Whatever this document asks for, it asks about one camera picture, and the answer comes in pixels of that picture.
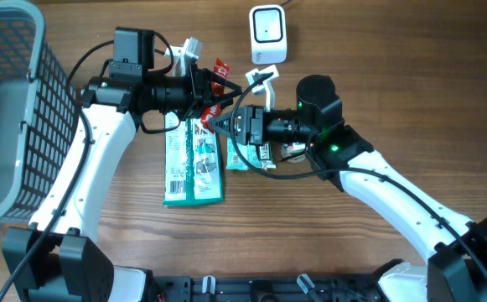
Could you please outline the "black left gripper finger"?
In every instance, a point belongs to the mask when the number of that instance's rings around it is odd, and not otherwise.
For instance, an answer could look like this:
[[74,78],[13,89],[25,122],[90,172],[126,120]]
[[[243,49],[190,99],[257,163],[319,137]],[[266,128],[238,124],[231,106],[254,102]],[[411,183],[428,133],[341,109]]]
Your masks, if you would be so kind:
[[210,99],[210,107],[218,107],[219,109],[224,109],[234,103],[235,97],[237,97],[236,92],[231,92],[220,96],[212,96]]
[[223,95],[225,88],[236,92],[237,95],[242,93],[242,89],[234,82],[228,81],[222,74],[213,73],[211,76],[211,90],[214,95]]

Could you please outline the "red chocolate bar packet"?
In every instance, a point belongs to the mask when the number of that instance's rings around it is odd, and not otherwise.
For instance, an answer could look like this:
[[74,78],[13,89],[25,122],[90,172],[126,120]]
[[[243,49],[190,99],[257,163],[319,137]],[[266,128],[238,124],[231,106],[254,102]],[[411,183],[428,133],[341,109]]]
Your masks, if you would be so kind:
[[[216,75],[218,75],[221,78],[223,78],[224,80],[226,80],[228,77],[228,73],[230,71],[230,67],[226,63],[224,63],[220,58],[217,58],[213,71]],[[224,95],[225,87],[223,85],[221,85],[217,82],[213,82],[211,84],[211,88],[212,88],[213,96],[223,96]],[[205,129],[208,129],[211,132],[211,129],[209,126],[209,121],[213,117],[218,117],[220,115],[221,111],[222,111],[221,105],[214,105],[214,106],[206,109],[203,112],[202,117],[200,119],[203,127]]]

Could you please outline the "light teal snack pouch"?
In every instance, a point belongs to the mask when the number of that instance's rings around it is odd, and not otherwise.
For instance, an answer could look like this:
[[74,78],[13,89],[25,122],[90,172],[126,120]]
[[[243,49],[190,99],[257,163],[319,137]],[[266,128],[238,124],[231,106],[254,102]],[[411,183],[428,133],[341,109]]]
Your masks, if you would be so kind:
[[[255,166],[256,168],[261,168],[262,163],[258,158],[257,154],[257,146],[254,145],[241,145],[237,144],[241,154],[250,164]],[[241,160],[241,157],[236,152],[236,149],[231,142],[231,140],[227,139],[227,163],[226,168],[228,170],[248,170],[248,166]]]

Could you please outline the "large green 3M package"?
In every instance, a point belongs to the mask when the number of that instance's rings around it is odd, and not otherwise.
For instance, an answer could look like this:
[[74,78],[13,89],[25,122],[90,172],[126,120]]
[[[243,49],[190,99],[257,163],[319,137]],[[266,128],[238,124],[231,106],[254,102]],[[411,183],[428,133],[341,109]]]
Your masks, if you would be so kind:
[[204,206],[224,200],[218,136],[199,119],[181,122],[174,113],[164,118],[165,184],[163,205]]

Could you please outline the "yogurt bottle red label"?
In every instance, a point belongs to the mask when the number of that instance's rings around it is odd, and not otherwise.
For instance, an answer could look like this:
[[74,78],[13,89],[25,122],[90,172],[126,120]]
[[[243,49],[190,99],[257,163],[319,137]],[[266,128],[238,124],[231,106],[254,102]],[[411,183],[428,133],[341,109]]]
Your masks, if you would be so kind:
[[290,163],[300,163],[305,160],[305,143],[283,144],[281,147],[282,159]]

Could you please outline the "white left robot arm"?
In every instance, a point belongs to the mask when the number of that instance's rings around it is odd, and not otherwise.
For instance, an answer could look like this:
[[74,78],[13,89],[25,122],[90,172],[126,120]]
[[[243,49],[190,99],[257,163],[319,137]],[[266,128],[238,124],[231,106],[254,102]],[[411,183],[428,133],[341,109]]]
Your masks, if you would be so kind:
[[191,64],[184,75],[153,66],[160,33],[119,27],[113,56],[74,101],[79,125],[62,168],[25,228],[8,229],[2,251],[6,289],[22,301],[158,301],[163,291],[144,268],[115,265],[96,245],[101,208],[116,167],[142,117],[157,111],[184,122],[228,107],[241,88]]

